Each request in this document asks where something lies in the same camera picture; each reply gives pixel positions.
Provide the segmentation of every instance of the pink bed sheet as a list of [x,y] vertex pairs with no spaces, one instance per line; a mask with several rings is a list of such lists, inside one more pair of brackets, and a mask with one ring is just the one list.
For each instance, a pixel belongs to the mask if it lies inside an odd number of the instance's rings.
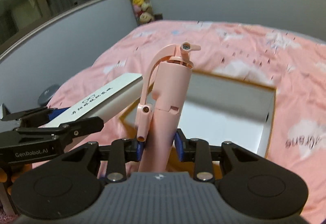
[[[154,22],[132,31],[69,79],[48,106],[72,106],[125,72],[143,74],[160,48],[184,41],[202,47],[191,57],[197,69],[277,87],[268,159],[306,181],[309,198],[302,216],[320,224],[326,218],[326,45],[261,26]],[[79,145],[90,140],[105,145],[125,136],[116,116]]]

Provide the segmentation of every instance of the black round pad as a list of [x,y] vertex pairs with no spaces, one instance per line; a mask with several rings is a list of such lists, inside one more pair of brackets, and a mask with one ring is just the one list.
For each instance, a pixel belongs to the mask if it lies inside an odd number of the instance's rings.
[[308,198],[305,182],[271,162],[246,162],[227,173],[218,190],[231,207],[260,219],[299,213]]
[[34,219],[55,220],[91,206],[101,194],[100,181],[76,163],[69,163],[60,164],[58,173],[39,167],[19,177],[12,187],[12,200],[19,212]]

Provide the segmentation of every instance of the pink plastic figure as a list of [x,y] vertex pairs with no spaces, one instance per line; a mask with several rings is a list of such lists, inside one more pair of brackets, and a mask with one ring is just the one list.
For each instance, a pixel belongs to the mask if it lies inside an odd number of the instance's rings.
[[[166,169],[193,68],[190,52],[198,50],[200,46],[189,43],[168,45],[156,54],[143,77],[135,122],[138,141],[146,141],[139,171],[164,172]],[[156,101],[153,109],[146,98],[156,66],[159,67],[152,91]]]

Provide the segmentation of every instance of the gray gripper base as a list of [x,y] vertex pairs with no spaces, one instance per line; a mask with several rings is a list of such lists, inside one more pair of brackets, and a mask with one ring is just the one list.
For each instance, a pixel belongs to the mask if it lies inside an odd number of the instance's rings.
[[162,173],[160,176],[133,173],[123,183],[107,185],[91,207],[73,217],[33,220],[21,216],[14,223],[307,224],[298,215],[281,220],[259,220],[239,213],[224,202],[213,184],[196,182],[187,172]]

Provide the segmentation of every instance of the metal screw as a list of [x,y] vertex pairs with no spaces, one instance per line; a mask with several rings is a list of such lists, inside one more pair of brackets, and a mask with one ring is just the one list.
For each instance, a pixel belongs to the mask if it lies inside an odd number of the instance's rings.
[[203,171],[200,173],[197,173],[197,178],[202,180],[202,181],[209,181],[213,178],[213,174],[207,171]]
[[143,112],[144,112],[144,113],[148,113],[148,112],[149,112],[149,108],[148,108],[147,106],[145,106],[145,107],[143,108]]
[[107,179],[112,182],[120,181],[122,178],[123,175],[119,172],[112,172],[107,176]]
[[184,44],[182,45],[182,49],[183,49],[183,50],[189,50],[189,49],[190,49],[190,45],[187,44],[187,43],[184,43]]

